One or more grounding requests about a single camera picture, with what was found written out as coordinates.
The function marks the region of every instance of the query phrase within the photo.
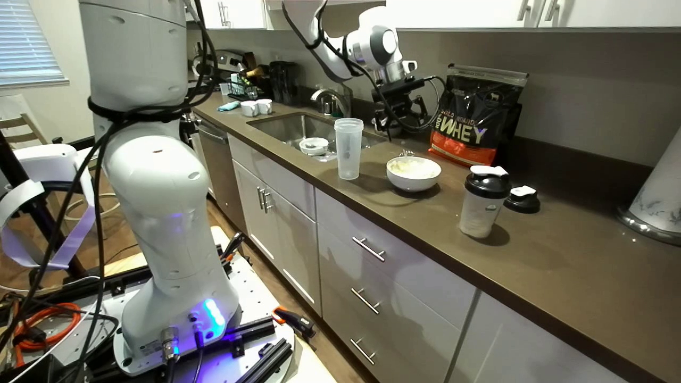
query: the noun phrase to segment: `cabinet handle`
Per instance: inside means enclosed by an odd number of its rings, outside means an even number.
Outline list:
[[[363,338],[349,338],[349,343],[366,358],[368,363],[378,363],[378,361],[374,361],[374,356],[378,356],[378,354],[374,354],[374,350],[373,350],[373,354],[366,354],[366,350],[363,349]]]
[[[260,210],[264,210],[264,191],[262,191],[262,188],[258,188],[258,205],[260,205]]]
[[[364,303],[364,307],[368,307],[371,308],[371,313],[374,313],[374,314],[381,314],[381,311],[379,311],[379,307],[381,307],[381,300],[379,303],[368,303],[366,300],[366,296],[364,296],[364,288],[363,289],[355,289],[355,288],[349,288],[349,292],[360,300],[360,303]]]
[[[264,212],[270,212],[272,210],[272,194],[268,190],[262,191],[262,207],[264,207]]]
[[[524,4],[520,7],[517,22],[524,22],[525,15],[533,10],[533,7],[528,1],[531,0],[524,0]]]
[[[373,249],[371,245],[368,245],[368,239],[358,239],[358,236],[354,236],[354,243],[358,245],[358,246],[363,246],[366,254],[371,254],[373,258],[378,258],[379,261],[385,261],[385,250],[378,250],[378,249]]]
[[[549,10],[548,10],[548,22],[552,22],[553,16],[557,16],[561,12],[561,1],[552,0]]]

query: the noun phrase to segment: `upper cabinet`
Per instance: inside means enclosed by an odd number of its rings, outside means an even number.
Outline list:
[[[264,0],[201,0],[209,29],[268,29]]]
[[[281,10],[283,0],[267,0],[268,10]],[[385,4],[385,0],[325,0],[325,7],[346,7],[346,4]]]
[[[401,29],[531,27],[543,0],[385,0]]]
[[[540,27],[679,27],[679,0],[546,0]]]
[[[679,0],[385,0],[401,29],[679,27]]]

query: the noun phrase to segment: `window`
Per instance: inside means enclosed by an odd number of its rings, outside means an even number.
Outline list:
[[[0,0],[0,87],[65,80],[28,0]]]

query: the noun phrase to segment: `small cup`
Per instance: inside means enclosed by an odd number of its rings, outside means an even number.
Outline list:
[[[260,114],[260,111],[258,111],[258,103],[253,103],[253,100],[246,100],[246,103],[240,103],[240,113],[242,113],[242,114],[248,114],[248,116],[256,116],[256,114]]]
[[[260,98],[258,100],[258,113],[260,114],[270,114],[272,113],[272,100],[270,98]]]
[[[360,179],[360,150],[363,150],[364,121],[354,116],[342,116],[334,121],[334,129],[336,129],[339,179],[342,180]]]

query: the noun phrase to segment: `white bowl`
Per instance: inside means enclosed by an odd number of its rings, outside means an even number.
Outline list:
[[[321,157],[327,154],[327,138],[306,137],[306,138],[300,138],[298,146],[302,154],[306,154],[310,157]]]
[[[385,168],[390,182],[404,191],[430,190],[442,173],[435,160],[415,155],[393,157]]]

